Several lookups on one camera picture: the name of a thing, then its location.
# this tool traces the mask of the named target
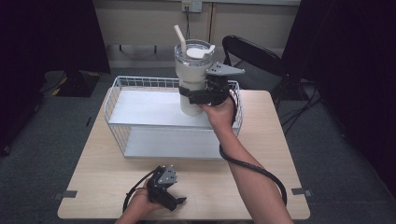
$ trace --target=black tape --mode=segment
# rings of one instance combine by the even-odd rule
[[[53,195],[53,199],[62,200],[62,198],[76,198],[76,190],[65,190],[63,193],[56,193]]]
[[[180,95],[188,96],[190,90],[187,89],[187,88],[179,86],[178,87],[178,92],[180,93]]]
[[[310,189],[303,189],[303,188],[291,189],[291,192],[293,193],[293,195],[303,194],[303,195],[305,195],[305,197],[310,197],[313,195],[313,193]]]

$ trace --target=white straw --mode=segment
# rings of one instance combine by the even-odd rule
[[[178,25],[174,26],[176,34],[178,36],[178,39],[180,40],[180,46],[181,46],[181,52],[183,53],[183,55],[186,55],[186,40],[184,39],[183,34],[180,31],[180,28],[178,28]]]

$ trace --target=person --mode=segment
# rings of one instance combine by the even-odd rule
[[[209,122],[227,155],[264,168],[233,134],[233,102],[230,98],[221,105],[199,106],[206,112]],[[228,162],[228,164],[239,194],[254,223],[292,223],[279,190],[270,178],[237,164],[231,162]],[[146,189],[136,191],[124,214],[116,223],[136,223],[151,211],[162,208],[157,203],[151,203],[147,195]]]

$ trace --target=table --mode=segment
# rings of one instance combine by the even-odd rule
[[[245,148],[285,185],[293,219],[307,219],[309,208],[290,151],[267,91],[241,91],[244,121],[238,138]],[[178,183],[168,189],[174,197],[187,197],[173,212],[155,211],[149,220],[248,220],[226,161],[188,159],[125,159],[106,125],[104,105],[93,124],[58,216],[66,219],[109,219],[121,215],[125,193],[158,165],[173,164]]]

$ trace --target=black curtain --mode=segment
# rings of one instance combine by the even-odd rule
[[[92,0],[0,2],[0,148],[33,113],[48,71],[110,74]]]
[[[302,0],[282,60],[396,195],[396,1]]]

